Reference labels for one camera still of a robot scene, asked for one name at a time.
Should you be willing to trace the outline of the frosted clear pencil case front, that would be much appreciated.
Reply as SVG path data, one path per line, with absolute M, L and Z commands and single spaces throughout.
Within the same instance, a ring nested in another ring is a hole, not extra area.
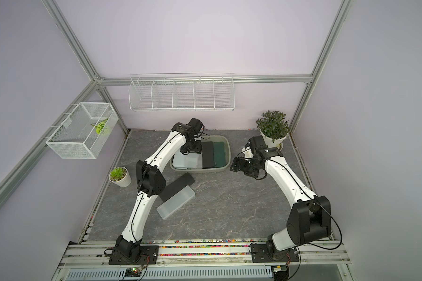
M 189 153 L 189 169 L 201 169 L 202 168 L 202 154 L 201 153 Z

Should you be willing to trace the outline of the dark green pencil case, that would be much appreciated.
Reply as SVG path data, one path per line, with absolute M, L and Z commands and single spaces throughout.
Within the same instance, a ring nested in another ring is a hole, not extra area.
M 213 158 L 214 168 L 220 168 L 226 166 L 226 153 L 224 142 L 213 143 Z

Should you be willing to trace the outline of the grey-green plastic storage box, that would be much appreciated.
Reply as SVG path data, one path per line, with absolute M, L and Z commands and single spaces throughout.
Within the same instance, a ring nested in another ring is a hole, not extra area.
M 211 135 L 209 139 L 202 140 L 202 143 L 212 142 L 223 143 L 223 165 L 218 167 L 203 168 L 203 153 L 190 153 L 183 155 L 180 150 L 171 158 L 169 165 L 176 172 L 182 173 L 213 173 L 222 172 L 230 165 L 231 149 L 229 141 L 226 137 L 221 135 Z

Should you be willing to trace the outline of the pale blue pencil case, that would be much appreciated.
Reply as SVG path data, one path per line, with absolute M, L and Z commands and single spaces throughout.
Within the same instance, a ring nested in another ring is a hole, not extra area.
M 175 169 L 188 169 L 189 168 L 189 156 L 184 155 L 181 151 L 174 154 L 172 158 L 172 167 Z

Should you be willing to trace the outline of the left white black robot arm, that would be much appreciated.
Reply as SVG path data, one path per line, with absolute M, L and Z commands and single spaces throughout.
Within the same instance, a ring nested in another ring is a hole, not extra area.
M 130 219 L 117 238 L 114 252 L 135 262 L 139 259 L 143 230 L 154 201 L 166 188 L 163 176 L 165 166 L 178 151 L 200 153 L 201 141 L 196 140 L 203 123 L 192 118 L 188 124 L 176 123 L 163 144 L 146 160 L 136 163 L 137 199 Z

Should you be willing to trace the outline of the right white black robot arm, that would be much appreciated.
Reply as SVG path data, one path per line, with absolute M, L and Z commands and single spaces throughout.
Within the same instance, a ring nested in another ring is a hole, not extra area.
M 289 167 L 282 155 L 251 158 L 238 156 L 230 166 L 232 172 L 243 172 L 260 180 L 259 171 L 271 176 L 291 206 L 285 229 L 269 236 L 267 247 L 275 255 L 297 246 L 329 237 L 332 233 L 331 204 L 317 196 Z

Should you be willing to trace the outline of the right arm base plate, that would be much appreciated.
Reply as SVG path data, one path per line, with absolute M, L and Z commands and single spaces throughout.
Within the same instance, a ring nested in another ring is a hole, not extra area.
M 290 248 L 278 251 L 270 242 L 266 244 L 252 242 L 248 247 L 248 251 L 253 263 L 291 263 L 299 261 L 298 251 L 296 249 Z

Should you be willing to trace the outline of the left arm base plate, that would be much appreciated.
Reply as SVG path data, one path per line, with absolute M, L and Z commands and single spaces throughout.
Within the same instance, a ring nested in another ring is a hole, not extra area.
M 157 263 L 159 247 L 140 245 L 129 252 L 115 247 L 108 261 L 109 265 L 154 265 Z

